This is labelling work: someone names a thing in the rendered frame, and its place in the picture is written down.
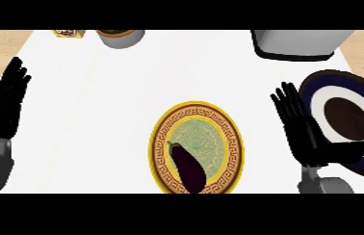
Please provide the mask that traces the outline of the small yellow box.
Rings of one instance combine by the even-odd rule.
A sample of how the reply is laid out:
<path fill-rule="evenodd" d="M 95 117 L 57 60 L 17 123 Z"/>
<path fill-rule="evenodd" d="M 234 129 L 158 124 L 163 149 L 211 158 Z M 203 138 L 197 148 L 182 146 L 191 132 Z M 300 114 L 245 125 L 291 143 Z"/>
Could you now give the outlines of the small yellow box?
<path fill-rule="evenodd" d="M 85 30 L 54 30 L 55 35 L 60 38 L 74 38 L 82 39 L 85 37 Z"/>

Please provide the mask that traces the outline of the yellow patterned plate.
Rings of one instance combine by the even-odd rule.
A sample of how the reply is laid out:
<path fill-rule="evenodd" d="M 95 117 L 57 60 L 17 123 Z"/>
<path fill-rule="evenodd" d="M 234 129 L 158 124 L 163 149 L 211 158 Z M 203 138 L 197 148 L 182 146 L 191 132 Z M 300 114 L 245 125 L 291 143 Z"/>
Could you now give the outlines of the yellow patterned plate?
<path fill-rule="evenodd" d="M 207 172 L 203 194 L 231 193 L 242 175 L 245 145 L 223 109 L 203 101 L 176 105 L 160 118 L 151 134 L 148 160 L 157 184 L 164 193 L 188 194 L 170 143 L 182 145 Z"/>

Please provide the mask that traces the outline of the grey appliance with black base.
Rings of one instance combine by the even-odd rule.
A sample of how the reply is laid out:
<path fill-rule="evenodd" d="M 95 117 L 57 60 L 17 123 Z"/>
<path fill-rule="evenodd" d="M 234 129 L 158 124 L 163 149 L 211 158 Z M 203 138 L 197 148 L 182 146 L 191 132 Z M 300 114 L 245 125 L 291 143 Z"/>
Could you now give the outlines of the grey appliance with black base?
<path fill-rule="evenodd" d="M 253 30 L 256 52 L 264 59 L 328 61 L 353 30 Z"/>

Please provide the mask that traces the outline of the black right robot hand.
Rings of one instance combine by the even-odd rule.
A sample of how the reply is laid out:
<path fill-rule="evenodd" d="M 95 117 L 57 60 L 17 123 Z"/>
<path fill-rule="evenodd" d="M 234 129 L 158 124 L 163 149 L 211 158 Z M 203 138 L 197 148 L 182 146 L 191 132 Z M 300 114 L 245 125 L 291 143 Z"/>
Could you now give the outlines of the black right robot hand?
<path fill-rule="evenodd" d="M 356 164 L 364 157 L 364 142 L 331 143 L 315 117 L 307 113 L 303 99 L 292 83 L 270 96 L 292 154 L 304 167 L 326 167 L 331 163 Z"/>

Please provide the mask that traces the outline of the dark purple eggplant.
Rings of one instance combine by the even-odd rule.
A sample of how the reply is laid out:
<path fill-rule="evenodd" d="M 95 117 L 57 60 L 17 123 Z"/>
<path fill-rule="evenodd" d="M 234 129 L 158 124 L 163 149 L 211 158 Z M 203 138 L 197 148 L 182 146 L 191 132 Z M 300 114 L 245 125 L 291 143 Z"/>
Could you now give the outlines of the dark purple eggplant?
<path fill-rule="evenodd" d="M 192 194 L 200 194 L 207 185 L 206 170 L 180 143 L 169 143 L 169 146 L 185 188 Z"/>

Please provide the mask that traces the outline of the grey pot with brown rim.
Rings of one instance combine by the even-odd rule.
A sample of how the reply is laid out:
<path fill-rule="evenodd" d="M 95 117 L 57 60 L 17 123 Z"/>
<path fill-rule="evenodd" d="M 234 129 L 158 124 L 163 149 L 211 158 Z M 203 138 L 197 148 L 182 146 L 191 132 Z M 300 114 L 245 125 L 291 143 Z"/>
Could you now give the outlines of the grey pot with brown rim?
<path fill-rule="evenodd" d="M 110 33 L 98 30 L 104 44 L 114 49 L 124 49 L 135 46 L 144 38 L 145 30 L 122 30 L 119 33 Z"/>

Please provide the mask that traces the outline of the dark blue and white plate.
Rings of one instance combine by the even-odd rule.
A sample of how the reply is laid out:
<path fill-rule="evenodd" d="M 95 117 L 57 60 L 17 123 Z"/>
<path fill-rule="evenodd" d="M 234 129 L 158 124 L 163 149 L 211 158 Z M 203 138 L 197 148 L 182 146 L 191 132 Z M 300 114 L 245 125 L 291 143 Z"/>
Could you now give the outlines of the dark blue and white plate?
<path fill-rule="evenodd" d="M 364 78 L 347 71 L 320 70 L 304 79 L 300 94 L 326 138 L 331 159 L 353 156 L 360 144 L 363 157 L 344 166 L 364 176 Z"/>

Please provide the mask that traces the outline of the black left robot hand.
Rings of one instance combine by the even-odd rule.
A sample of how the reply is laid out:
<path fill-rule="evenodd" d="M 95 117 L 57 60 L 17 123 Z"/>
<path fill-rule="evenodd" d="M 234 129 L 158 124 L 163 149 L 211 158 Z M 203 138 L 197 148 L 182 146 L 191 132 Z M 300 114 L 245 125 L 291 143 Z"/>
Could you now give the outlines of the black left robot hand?
<path fill-rule="evenodd" d="M 32 76 L 15 57 L 0 77 L 0 139 L 11 139 L 20 128 L 21 104 Z"/>

